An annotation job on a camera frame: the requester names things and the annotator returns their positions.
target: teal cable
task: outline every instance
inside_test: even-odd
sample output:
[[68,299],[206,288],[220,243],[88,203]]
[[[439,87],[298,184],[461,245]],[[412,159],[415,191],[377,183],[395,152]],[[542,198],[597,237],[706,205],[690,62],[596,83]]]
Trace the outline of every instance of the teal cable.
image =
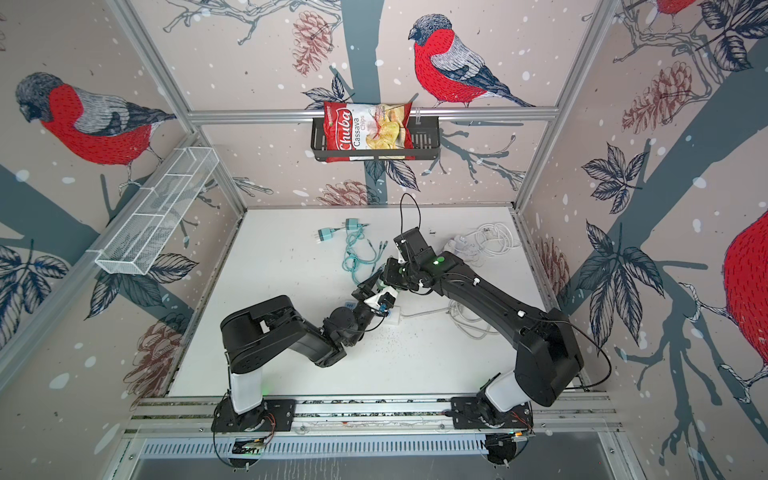
[[[374,253],[374,257],[371,260],[364,260],[358,257],[357,253],[355,253],[355,243],[357,243],[357,240],[363,239],[368,242],[368,245],[371,247],[371,251]],[[350,272],[352,274],[352,281],[355,283],[355,285],[359,284],[356,273],[362,265],[373,265],[373,268],[371,269],[371,275],[376,272],[376,264],[379,262],[379,260],[381,260],[387,243],[388,242],[379,242],[379,251],[376,252],[376,249],[373,248],[371,240],[368,240],[365,237],[362,226],[358,230],[355,230],[346,236],[346,249],[344,250],[344,260],[341,262],[341,267],[344,269],[344,271]]]

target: bird head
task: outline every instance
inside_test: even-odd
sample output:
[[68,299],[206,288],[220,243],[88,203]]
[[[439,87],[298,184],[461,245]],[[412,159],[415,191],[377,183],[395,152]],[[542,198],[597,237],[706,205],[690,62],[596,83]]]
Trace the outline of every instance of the bird head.
[[40,119],[53,121],[48,98],[51,92],[64,84],[59,77],[37,72],[20,81],[16,86],[16,101],[27,121]]
[[424,15],[411,28],[411,33],[408,34],[408,39],[415,41],[419,44],[419,47],[423,47],[429,40],[429,37],[438,30],[450,30],[453,28],[451,21],[445,15],[439,13],[432,13]]

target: bird wing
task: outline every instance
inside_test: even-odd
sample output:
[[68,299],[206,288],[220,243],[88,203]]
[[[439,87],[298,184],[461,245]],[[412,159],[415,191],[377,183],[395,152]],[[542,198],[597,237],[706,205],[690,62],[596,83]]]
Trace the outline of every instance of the bird wing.
[[115,95],[74,89],[83,104],[83,115],[74,123],[78,131],[97,137],[114,137],[145,125],[171,120],[175,115],[136,105]]
[[453,81],[468,83],[485,67],[485,60],[467,48],[458,35],[453,35],[453,43],[446,53],[433,55],[429,59],[435,68]]

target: white snow spot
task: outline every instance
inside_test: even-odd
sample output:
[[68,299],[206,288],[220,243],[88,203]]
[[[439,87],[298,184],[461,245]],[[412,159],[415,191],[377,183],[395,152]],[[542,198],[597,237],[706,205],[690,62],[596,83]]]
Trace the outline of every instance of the white snow spot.
[[98,441],[96,447],[94,448],[94,455],[98,455],[101,450],[104,450],[104,447],[109,445],[109,442],[111,442],[115,434],[118,433],[119,428],[120,424],[115,423],[111,429],[107,430],[107,433],[104,433],[104,436],[101,437],[101,440]]
[[699,462],[704,461],[704,455],[701,455],[694,447],[688,447],[688,455],[690,455],[693,460],[698,460]]
[[658,15],[659,11],[656,7],[656,5],[653,6],[653,8],[650,9],[650,12],[648,12],[647,17],[645,17],[645,25],[650,25],[650,23],[656,18],[656,15]]
[[69,374],[62,373],[61,375],[51,380],[51,382],[48,384],[48,388],[53,390],[61,390],[67,385],[67,382],[69,382]]

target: white plug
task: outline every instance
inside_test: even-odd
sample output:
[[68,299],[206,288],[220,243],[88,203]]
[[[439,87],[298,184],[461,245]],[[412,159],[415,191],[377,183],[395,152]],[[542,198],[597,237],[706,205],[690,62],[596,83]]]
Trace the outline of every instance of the white plug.
[[400,307],[394,306],[389,309],[389,314],[384,317],[384,325],[398,326],[400,324]]

